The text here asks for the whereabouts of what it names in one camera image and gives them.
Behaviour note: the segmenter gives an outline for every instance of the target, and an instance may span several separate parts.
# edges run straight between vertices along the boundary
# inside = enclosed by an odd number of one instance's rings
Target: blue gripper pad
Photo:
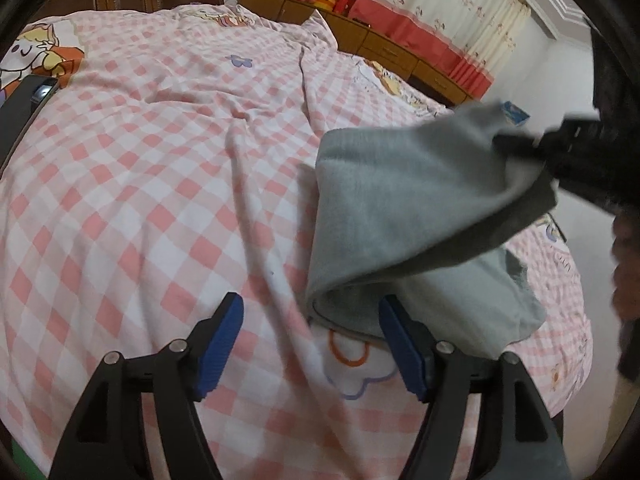
[[[424,360],[387,298],[383,298],[378,305],[378,320],[386,343],[400,370],[404,386],[409,392],[415,394],[418,400],[424,402],[427,396]]]
[[[233,295],[226,313],[223,314],[218,329],[211,338],[207,349],[198,358],[198,375],[196,378],[195,392],[204,398],[207,394],[216,389],[218,381],[225,369],[226,361],[229,359],[231,349],[234,347],[242,321],[244,320],[244,301],[239,294],[228,293],[228,298]]]

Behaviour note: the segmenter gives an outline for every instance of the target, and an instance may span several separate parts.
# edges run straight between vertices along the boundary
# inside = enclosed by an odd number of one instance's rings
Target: wooden drawer
[[[272,22],[278,19],[283,2],[284,0],[238,0],[243,7]]]
[[[367,50],[377,53],[379,56],[388,59],[389,61],[401,66],[405,70],[411,73],[414,69],[418,58],[405,50],[393,41],[386,40],[382,36],[379,36],[375,32],[370,32],[364,39],[362,46]]]
[[[285,0],[278,17],[278,21],[283,23],[294,23],[295,25],[302,25],[314,13],[314,10],[316,10],[314,6],[308,6],[305,4],[300,4],[298,2]]]
[[[423,61],[418,62],[412,75],[444,95],[444,97],[449,99],[453,104],[459,105],[467,98],[462,88]]]
[[[357,54],[358,56],[362,56],[366,59],[377,61],[378,63],[380,63],[380,65],[385,67],[387,70],[391,70],[391,72],[399,75],[405,81],[409,79],[409,76],[411,75],[411,70],[407,70],[397,63],[394,63],[393,61],[389,61],[386,57],[380,56],[380,54],[378,54],[377,52],[369,50],[368,48],[364,48],[363,46],[360,47]]]
[[[335,36],[338,40],[338,49],[341,52],[347,52],[349,54],[356,54],[358,49],[362,46],[364,39],[367,37],[369,31],[357,23],[352,22],[347,18],[336,16],[328,12],[320,11],[320,14],[324,17]]]

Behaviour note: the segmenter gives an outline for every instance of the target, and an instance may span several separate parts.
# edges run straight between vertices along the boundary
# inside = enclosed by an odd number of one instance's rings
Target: crown molding
[[[591,45],[584,13],[573,0],[525,0],[556,40]]]

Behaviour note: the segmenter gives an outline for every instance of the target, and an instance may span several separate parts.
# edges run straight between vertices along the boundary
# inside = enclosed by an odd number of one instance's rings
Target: gray cloth
[[[505,160],[499,105],[471,104],[408,128],[328,132],[306,298],[319,322],[382,338],[378,301],[399,296],[438,339],[496,358],[545,310],[501,245],[555,204],[535,162]]]

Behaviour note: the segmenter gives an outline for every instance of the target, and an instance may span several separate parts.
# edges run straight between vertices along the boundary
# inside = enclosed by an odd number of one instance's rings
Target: bed
[[[302,308],[313,167],[326,131],[432,120],[445,107],[339,53],[318,13],[298,26],[193,4],[26,30],[18,41],[60,57],[65,88],[0,181],[0,419],[14,439],[47,472],[108,351],[155,352],[234,290],[244,325],[197,406],[223,477],[396,479],[425,406],[385,348],[309,323]],[[549,216],[508,247],[547,310],[510,349],[557,415],[591,366],[580,276]],[[472,397],[455,479],[478,409]],[[145,423],[156,478],[167,478],[148,402]]]

